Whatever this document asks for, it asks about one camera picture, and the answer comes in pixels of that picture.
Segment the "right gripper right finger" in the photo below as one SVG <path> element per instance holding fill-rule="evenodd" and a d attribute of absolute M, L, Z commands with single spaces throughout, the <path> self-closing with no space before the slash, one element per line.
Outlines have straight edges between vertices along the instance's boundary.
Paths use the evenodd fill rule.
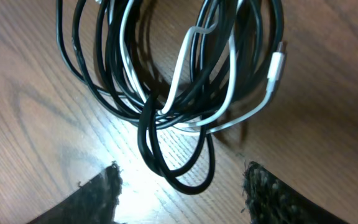
<path fill-rule="evenodd" d="M 337 217 L 251 161 L 245 172 L 243 194 L 250 222 L 257 224 L 345 224 Z"/>

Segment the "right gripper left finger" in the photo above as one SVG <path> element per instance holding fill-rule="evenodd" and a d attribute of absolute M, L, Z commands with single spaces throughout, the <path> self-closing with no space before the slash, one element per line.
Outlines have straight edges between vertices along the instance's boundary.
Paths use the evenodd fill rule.
<path fill-rule="evenodd" d="M 111 224 L 122 189 L 116 162 L 102 170 L 65 200 L 33 219 L 42 224 Z"/>

